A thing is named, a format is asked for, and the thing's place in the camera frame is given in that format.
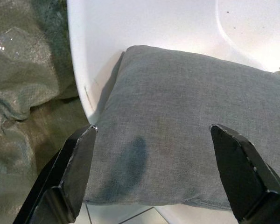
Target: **white tile floor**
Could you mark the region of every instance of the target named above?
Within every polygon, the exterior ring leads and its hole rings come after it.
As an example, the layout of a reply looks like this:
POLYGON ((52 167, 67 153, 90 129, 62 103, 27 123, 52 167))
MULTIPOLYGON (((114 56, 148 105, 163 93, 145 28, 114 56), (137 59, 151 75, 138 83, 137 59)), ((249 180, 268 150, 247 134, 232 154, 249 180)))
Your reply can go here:
POLYGON ((232 212, 196 208, 183 204, 167 206, 82 204, 75 224, 236 224, 232 212))
POLYGON ((159 212, 143 205, 94 206, 83 203, 75 224, 168 224, 159 212))

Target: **white surface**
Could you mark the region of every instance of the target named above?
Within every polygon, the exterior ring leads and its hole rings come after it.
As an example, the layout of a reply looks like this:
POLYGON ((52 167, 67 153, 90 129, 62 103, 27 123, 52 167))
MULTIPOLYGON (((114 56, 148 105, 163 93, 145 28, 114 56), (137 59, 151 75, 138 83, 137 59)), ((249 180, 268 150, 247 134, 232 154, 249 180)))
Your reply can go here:
POLYGON ((81 210, 79 216, 76 218, 75 224, 91 224, 85 203, 82 203, 81 210))
POLYGON ((270 71, 280 66, 280 0, 68 0, 68 14, 76 83, 90 123, 114 64, 132 45, 270 71))
POLYGON ((166 222, 156 209, 152 208, 123 224, 168 224, 168 222, 166 222))
POLYGON ((118 224, 147 209, 144 205, 87 205, 92 224, 118 224))
POLYGON ((226 40, 269 71, 280 67, 280 0, 218 0, 226 40))
POLYGON ((237 224, 232 212, 191 207, 183 204, 156 206, 169 224, 237 224))

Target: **gray fabric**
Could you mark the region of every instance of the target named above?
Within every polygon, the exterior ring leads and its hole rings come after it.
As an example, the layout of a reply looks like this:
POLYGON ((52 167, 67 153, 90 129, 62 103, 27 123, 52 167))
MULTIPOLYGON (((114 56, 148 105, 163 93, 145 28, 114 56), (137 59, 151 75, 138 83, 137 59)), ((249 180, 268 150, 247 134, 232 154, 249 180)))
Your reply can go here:
POLYGON ((0 0, 0 224, 42 167, 87 124, 70 57, 66 0, 0 0))
POLYGON ((102 113, 84 199, 229 209, 209 125, 251 140, 280 176, 280 75, 130 47, 102 113))

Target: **gray cushion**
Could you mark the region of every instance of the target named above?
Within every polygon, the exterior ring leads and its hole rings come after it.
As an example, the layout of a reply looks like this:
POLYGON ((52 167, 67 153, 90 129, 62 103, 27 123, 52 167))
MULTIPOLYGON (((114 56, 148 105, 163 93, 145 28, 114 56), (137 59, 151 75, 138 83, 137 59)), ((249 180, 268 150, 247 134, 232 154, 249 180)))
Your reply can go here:
POLYGON ((214 123, 251 140, 280 176, 280 75, 130 47, 97 122, 85 200, 229 209, 209 132, 214 123))

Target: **dark stain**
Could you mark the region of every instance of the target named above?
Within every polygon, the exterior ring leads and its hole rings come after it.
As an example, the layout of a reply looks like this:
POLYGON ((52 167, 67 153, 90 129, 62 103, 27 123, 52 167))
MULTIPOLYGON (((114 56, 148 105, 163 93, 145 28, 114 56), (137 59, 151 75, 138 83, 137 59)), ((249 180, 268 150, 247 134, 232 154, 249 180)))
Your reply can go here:
POLYGON ((146 168, 146 143, 140 136, 127 144, 118 155, 111 169, 110 179, 105 183, 97 199, 107 202, 120 201, 137 188, 146 168))

